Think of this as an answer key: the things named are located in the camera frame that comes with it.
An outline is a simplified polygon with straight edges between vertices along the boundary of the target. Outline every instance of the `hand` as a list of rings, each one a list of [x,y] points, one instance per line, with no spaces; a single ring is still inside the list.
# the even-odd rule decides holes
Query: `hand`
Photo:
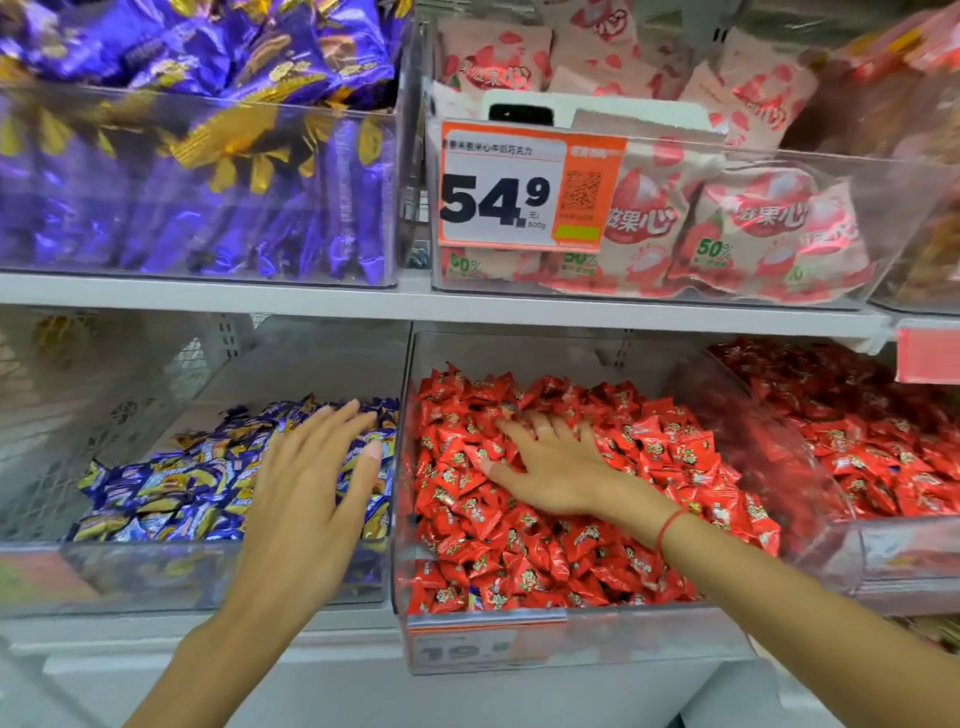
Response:
[[[600,515],[606,483],[617,471],[607,465],[589,423],[574,433],[563,418],[537,412],[526,415],[536,438],[519,422],[496,426],[516,444],[526,473],[487,461],[484,474],[518,499],[558,516]]]
[[[646,480],[611,468],[589,423],[580,423],[574,433],[561,417],[532,412],[526,419],[536,438],[519,422],[496,425],[516,444],[527,472],[488,460],[484,474],[535,508],[558,516],[596,516],[651,546],[679,506]]]
[[[350,443],[376,421],[356,400],[324,407],[271,438],[256,478],[236,573],[221,614],[250,617],[292,639],[337,592],[380,471],[378,441],[360,453],[343,501],[337,475]]]

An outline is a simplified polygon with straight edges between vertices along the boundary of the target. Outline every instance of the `forearm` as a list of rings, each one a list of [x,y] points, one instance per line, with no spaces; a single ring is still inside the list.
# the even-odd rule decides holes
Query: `forearm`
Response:
[[[296,634],[220,613],[177,647],[125,728],[222,728]]]
[[[655,491],[635,497],[617,520],[652,546],[677,508],[664,500]],[[674,520],[661,547],[846,725],[940,728],[960,715],[950,687],[960,684],[960,663],[851,599],[692,515]]]

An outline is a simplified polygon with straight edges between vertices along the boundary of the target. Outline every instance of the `white shelf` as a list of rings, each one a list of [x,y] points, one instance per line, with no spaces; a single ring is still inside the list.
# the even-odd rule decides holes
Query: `white shelf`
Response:
[[[0,303],[276,313],[358,319],[520,324],[886,340],[888,314],[868,309],[532,298],[434,291],[428,271],[403,271],[395,289],[211,280],[0,273]]]

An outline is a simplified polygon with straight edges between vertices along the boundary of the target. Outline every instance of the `red string bracelet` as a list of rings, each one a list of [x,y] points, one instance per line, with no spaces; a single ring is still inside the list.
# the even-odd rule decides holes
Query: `red string bracelet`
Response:
[[[654,553],[656,553],[661,559],[663,554],[660,552],[660,548],[663,546],[663,535],[666,533],[666,529],[670,527],[672,523],[678,516],[682,516],[686,511],[681,508],[679,511],[674,511],[673,515],[670,516],[663,524],[663,527],[660,529],[660,533],[657,534],[657,542],[654,544]]]

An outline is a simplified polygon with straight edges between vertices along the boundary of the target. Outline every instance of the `orange price label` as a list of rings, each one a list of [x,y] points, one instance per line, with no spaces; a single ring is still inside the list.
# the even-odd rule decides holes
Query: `orange price label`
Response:
[[[960,384],[960,328],[898,328],[897,381]]]
[[[596,253],[627,139],[445,121],[440,244]]]

